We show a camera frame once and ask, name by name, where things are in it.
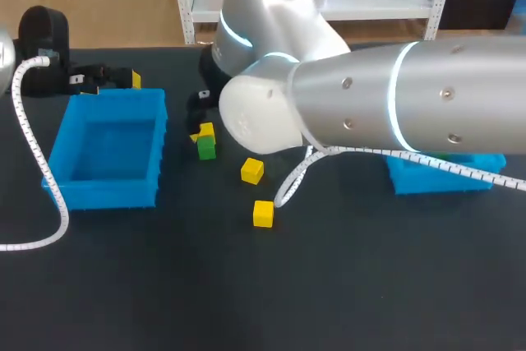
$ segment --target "green cube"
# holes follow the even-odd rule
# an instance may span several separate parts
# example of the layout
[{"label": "green cube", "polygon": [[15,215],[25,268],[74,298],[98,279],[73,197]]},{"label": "green cube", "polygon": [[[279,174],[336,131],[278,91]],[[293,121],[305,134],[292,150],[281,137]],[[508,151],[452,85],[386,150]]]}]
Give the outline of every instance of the green cube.
[{"label": "green cube", "polygon": [[203,136],[197,139],[197,151],[200,160],[215,159],[215,143],[213,136]]}]

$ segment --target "blue plastic bin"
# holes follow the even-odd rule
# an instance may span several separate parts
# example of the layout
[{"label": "blue plastic bin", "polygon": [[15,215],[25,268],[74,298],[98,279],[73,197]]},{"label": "blue plastic bin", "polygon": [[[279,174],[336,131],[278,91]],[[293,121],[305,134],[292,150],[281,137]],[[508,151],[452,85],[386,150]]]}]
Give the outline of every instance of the blue plastic bin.
[{"label": "blue plastic bin", "polygon": [[67,207],[155,206],[167,120],[163,90],[72,96],[49,158]]},{"label": "blue plastic bin", "polygon": [[[448,155],[447,160],[478,170],[500,173],[506,166],[504,155]],[[484,191],[493,187],[489,182],[473,180],[447,173],[423,164],[386,157],[390,178],[397,195],[431,192]]]}]

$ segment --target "white cable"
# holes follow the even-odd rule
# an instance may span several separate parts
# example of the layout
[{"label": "white cable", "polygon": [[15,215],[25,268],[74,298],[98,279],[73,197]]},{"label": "white cable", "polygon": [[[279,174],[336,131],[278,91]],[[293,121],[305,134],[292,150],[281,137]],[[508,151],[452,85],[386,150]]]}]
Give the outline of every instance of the white cable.
[{"label": "white cable", "polygon": [[[448,173],[458,174],[467,178],[473,178],[475,180],[485,181],[492,184],[500,185],[502,187],[508,187],[511,189],[517,189],[519,191],[526,192],[526,181],[520,180],[517,178],[506,177],[501,174],[484,172],[482,170],[469,168],[461,164],[454,164],[446,160],[432,158],[431,156],[426,156],[422,154],[417,154],[414,152],[408,151],[397,151],[397,150],[372,150],[369,148],[347,148],[347,147],[329,147],[327,150],[330,150],[334,155],[342,154],[344,152],[364,152],[369,154],[378,154],[393,156],[395,158],[401,158],[410,160],[417,164],[422,164],[426,166],[431,166],[443,170]],[[276,207],[281,207],[287,203],[287,201],[292,197],[299,187],[299,183],[296,184],[296,181],[305,175],[308,167],[317,162],[318,160],[325,158],[327,156],[324,152],[316,152],[314,155],[306,157],[290,174],[276,194],[274,199],[274,204]]]},{"label": "white cable", "polygon": [[55,181],[55,177],[51,173],[51,169],[49,168],[48,162],[46,162],[44,154],[42,154],[42,150],[40,149],[39,143],[37,143],[35,135],[33,134],[33,131],[31,131],[30,123],[27,120],[27,117],[25,116],[24,106],[22,104],[21,97],[21,84],[24,74],[32,67],[47,67],[49,66],[49,64],[50,60],[48,57],[35,57],[22,62],[22,64],[15,71],[15,75],[13,77],[13,82],[11,86],[11,92],[13,104],[15,105],[16,116],[18,117],[18,122],[20,123],[22,131],[24,132],[25,139],[30,145],[31,150],[33,151],[33,155],[35,156],[36,162],[37,164],[39,164],[40,170],[42,170],[42,174],[48,182],[49,189],[51,190],[51,193],[53,194],[53,197],[55,198],[55,201],[57,203],[58,211],[60,212],[60,227],[58,228],[55,234],[38,242],[24,242],[21,244],[0,244],[0,251],[33,250],[36,248],[48,246],[52,242],[56,242],[59,238],[61,238],[66,232],[67,226],[69,225],[69,213],[67,212],[66,202],[64,201],[62,193],[58,188],[57,182]]},{"label": "white cable", "polygon": [[[309,158],[312,155],[314,147],[312,145],[307,147],[307,151],[305,152],[305,159]],[[292,186],[286,191],[283,197],[279,199],[279,206],[277,203],[275,203],[276,207],[285,206],[287,202],[290,200],[291,197],[293,197],[294,193],[298,190],[300,184],[303,181],[303,178],[305,177],[305,173],[307,172],[307,168],[305,168],[293,181]]]}]

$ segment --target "screw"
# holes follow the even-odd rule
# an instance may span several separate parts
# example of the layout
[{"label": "screw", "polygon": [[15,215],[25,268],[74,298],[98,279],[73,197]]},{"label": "screw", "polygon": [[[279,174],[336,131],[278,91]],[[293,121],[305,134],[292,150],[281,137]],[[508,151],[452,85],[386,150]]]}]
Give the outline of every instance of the screw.
[{"label": "screw", "polygon": [[345,90],[348,90],[352,84],[353,84],[353,79],[351,77],[347,77],[345,80],[342,81],[342,87]]},{"label": "screw", "polygon": [[454,98],[454,89],[453,88],[445,88],[441,90],[441,98],[443,100],[452,100]]},{"label": "screw", "polygon": [[447,140],[449,140],[451,144],[460,144],[462,142],[462,137],[455,135],[453,133],[450,133]]},{"label": "screw", "polygon": [[344,121],[344,127],[345,129],[353,129],[353,121],[349,118],[346,118],[345,121]]}]

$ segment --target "yellow cube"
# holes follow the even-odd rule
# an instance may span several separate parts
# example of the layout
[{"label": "yellow cube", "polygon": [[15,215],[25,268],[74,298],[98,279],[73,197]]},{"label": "yellow cube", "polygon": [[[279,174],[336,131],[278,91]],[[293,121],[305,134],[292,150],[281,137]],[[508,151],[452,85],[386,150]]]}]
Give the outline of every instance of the yellow cube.
[{"label": "yellow cube", "polygon": [[254,205],[254,226],[272,228],[274,223],[274,202],[256,201]]},{"label": "yellow cube", "polygon": [[263,162],[249,158],[241,168],[241,179],[244,182],[257,185],[261,180],[261,177],[263,177],[264,172],[265,166],[263,165]]},{"label": "yellow cube", "polygon": [[214,124],[212,122],[202,123],[199,137],[212,136],[215,144]]},{"label": "yellow cube", "polygon": [[132,70],[131,73],[131,87],[135,90],[139,90],[140,88],[142,88],[141,75],[135,70]]}]

